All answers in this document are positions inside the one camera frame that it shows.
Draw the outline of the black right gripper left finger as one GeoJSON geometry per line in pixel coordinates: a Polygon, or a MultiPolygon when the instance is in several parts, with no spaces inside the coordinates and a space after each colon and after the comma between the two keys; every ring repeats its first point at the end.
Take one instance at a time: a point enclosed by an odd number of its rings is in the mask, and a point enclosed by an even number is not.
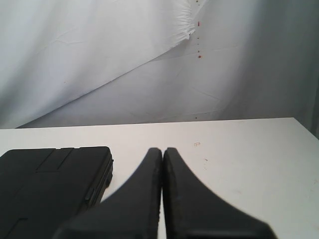
{"type": "Polygon", "coordinates": [[[111,196],[68,220],[55,239],[156,239],[160,219],[162,152],[150,148],[111,196]]]}

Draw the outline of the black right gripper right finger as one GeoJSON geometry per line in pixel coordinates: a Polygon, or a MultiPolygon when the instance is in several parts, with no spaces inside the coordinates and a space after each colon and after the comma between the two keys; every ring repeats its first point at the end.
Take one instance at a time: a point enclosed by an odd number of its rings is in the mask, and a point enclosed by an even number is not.
{"type": "Polygon", "coordinates": [[[168,239],[274,239],[270,226],[228,204],[190,170],[176,148],[163,156],[168,239]]]}

